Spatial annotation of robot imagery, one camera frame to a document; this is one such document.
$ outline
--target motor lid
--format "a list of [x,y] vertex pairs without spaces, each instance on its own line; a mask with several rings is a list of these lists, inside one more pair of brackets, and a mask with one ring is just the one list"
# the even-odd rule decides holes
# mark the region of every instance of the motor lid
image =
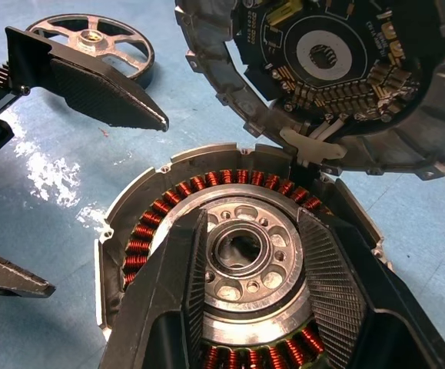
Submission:
[[190,66],[251,134],[336,175],[445,176],[445,0],[176,4]]

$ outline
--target disassembled motor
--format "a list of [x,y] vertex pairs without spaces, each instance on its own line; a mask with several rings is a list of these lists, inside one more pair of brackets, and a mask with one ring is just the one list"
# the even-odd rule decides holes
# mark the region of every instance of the disassembled motor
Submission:
[[[147,170],[119,195],[108,211],[109,228],[96,243],[98,323],[106,337],[128,286],[154,284],[140,278],[153,275],[158,264],[148,260],[177,231],[173,224],[203,209],[205,298],[203,330],[197,330],[202,349],[196,353],[203,368],[346,368],[378,361],[368,367],[391,367],[393,352],[407,357],[403,367],[438,367],[438,361],[445,367],[445,357],[437,355],[445,353],[445,344],[387,269],[374,223],[342,181],[322,174],[347,169],[408,172],[423,180],[445,175],[445,2],[437,4],[176,1],[190,66],[205,75],[251,134],[283,148],[193,149],[158,171]],[[247,79],[272,101],[270,107],[234,67],[225,44],[231,39],[247,65]],[[381,320],[369,313],[387,304],[370,281],[382,291],[394,290],[388,295],[396,301],[387,308],[394,311],[389,325],[371,323]],[[131,314],[140,298],[130,295]],[[126,314],[122,328],[128,328]],[[366,329],[366,323],[372,325]],[[386,326],[395,332],[382,331]],[[432,339],[414,333],[418,327]],[[366,339],[365,331],[375,338]],[[109,353],[127,362],[143,340],[131,333],[135,341],[128,350],[115,341],[118,351]],[[398,345],[405,337],[398,334],[411,334],[412,346]],[[396,343],[381,351],[385,356],[375,355],[385,345],[382,337]],[[359,343],[375,356],[354,356]],[[111,358],[104,367],[114,367]]]

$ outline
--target bolt hole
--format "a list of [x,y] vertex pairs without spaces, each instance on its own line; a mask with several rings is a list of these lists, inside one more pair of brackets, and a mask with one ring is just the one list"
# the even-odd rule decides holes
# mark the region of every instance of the bolt hole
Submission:
[[213,272],[211,272],[211,271],[206,271],[205,272],[205,281],[207,283],[213,282],[214,279],[215,279],[215,274]]
[[276,258],[278,261],[284,261],[284,260],[285,260],[285,253],[282,252],[282,251],[277,251],[277,252],[275,253],[275,258]]
[[258,292],[260,285],[255,281],[251,281],[247,283],[246,289],[249,293],[254,294],[255,292]]

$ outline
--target metal hub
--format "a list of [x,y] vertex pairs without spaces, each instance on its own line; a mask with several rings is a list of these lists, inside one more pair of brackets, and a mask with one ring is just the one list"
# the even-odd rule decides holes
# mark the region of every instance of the metal hub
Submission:
[[206,188],[181,201],[159,224],[152,252],[172,223],[194,208],[208,211],[204,338],[265,344],[298,329],[311,315],[294,226],[299,206],[250,184]]
[[[145,36],[125,23],[97,15],[64,14],[37,21],[27,31],[46,38],[65,36],[68,47],[96,58],[112,57],[110,64],[120,71],[123,71],[120,63],[133,70],[125,72],[130,79],[139,80],[143,87],[150,82],[145,75],[154,64],[154,49]],[[119,49],[121,43],[134,46],[145,60]]]

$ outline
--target screw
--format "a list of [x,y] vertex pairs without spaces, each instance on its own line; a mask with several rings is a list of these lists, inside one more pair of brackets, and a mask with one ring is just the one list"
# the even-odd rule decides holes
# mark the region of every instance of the screw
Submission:
[[29,93],[31,92],[31,89],[28,86],[21,86],[21,94],[23,96],[27,96],[29,95]]
[[294,106],[292,105],[292,103],[290,101],[287,101],[284,104],[284,110],[288,111],[289,113],[294,110]]
[[381,115],[381,121],[383,121],[384,123],[388,123],[393,119],[393,117],[389,114],[383,114]]
[[246,8],[253,8],[254,7],[254,3],[255,3],[255,1],[254,0],[243,0],[243,5],[246,7]]

